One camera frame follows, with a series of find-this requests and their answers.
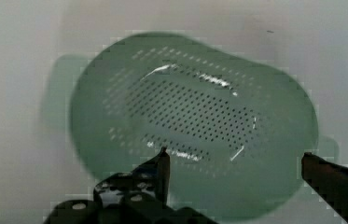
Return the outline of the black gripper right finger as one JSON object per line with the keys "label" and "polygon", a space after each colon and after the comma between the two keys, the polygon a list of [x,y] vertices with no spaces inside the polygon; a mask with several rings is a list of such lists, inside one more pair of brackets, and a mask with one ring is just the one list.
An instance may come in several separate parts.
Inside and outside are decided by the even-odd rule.
{"label": "black gripper right finger", "polygon": [[348,223],[348,167],[306,152],[301,159],[301,177]]}

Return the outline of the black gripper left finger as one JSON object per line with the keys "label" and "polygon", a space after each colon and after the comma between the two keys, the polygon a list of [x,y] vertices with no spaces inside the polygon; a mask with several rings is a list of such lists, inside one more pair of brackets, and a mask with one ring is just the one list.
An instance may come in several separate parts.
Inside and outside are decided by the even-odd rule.
{"label": "black gripper left finger", "polygon": [[167,204],[170,156],[167,148],[128,173],[98,183],[91,200],[56,205],[43,224],[217,224],[190,208]]}

